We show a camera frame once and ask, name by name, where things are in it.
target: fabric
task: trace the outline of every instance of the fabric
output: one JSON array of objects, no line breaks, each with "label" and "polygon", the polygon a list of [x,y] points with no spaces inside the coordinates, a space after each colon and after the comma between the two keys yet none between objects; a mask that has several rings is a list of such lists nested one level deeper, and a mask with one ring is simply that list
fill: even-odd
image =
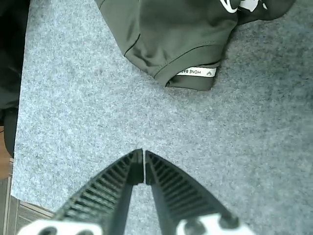
[{"label": "fabric", "polygon": [[[313,2],[235,29],[210,92],[164,88],[125,59],[94,0],[32,0],[12,195],[57,210],[130,151],[179,166],[256,234],[313,231]],[[159,235],[152,193],[126,235]]]},{"label": "fabric", "polygon": [[0,0],[0,124],[12,157],[28,8],[29,0]]},{"label": "fabric", "polygon": [[176,75],[218,63],[238,22],[276,19],[294,1],[96,0],[128,60],[163,86],[196,90],[211,89],[213,79]]}]

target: dark green fabric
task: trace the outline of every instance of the dark green fabric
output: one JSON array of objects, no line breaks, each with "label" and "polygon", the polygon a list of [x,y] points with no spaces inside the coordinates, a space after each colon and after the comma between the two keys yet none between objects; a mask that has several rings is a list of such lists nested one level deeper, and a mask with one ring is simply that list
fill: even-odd
[{"label": "dark green fabric", "polygon": [[[248,1],[248,8],[240,7],[242,3],[247,6]],[[176,74],[221,61],[228,37],[238,22],[277,18],[294,0],[279,0],[279,4],[273,0],[96,2],[123,55],[135,66],[163,86],[209,90],[212,78]]]}]

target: clothing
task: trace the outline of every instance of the clothing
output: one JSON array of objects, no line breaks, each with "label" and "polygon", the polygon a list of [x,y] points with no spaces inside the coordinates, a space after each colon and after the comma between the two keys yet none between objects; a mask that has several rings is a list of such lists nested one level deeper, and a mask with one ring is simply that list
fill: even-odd
[{"label": "clothing", "polygon": [[218,66],[238,24],[273,20],[295,0],[96,0],[123,55],[161,85],[209,90],[212,75],[179,75]]},{"label": "clothing", "polygon": [[0,0],[0,125],[14,155],[29,0]]}]

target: black bag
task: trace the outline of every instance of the black bag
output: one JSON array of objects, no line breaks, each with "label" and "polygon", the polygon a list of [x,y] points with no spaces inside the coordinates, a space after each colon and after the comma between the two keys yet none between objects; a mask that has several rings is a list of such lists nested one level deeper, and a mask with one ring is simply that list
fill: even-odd
[{"label": "black bag", "polygon": [[0,125],[11,156],[22,77],[29,0],[0,0]]}]

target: carpet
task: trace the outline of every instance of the carpet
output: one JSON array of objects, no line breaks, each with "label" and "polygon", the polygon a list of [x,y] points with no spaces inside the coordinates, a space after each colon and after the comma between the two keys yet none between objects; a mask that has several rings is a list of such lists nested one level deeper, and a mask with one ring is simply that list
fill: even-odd
[{"label": "carpet", "polygon": [[[199,92],[161,87],[123,58],[93,0],[31,1],[12,195],[55,211],[143,148],[257,234],[312,234],[312,8],[299,0],[277,20],[238,27],[214,87]],[[144,185],[125,234],[160,234]]]}]

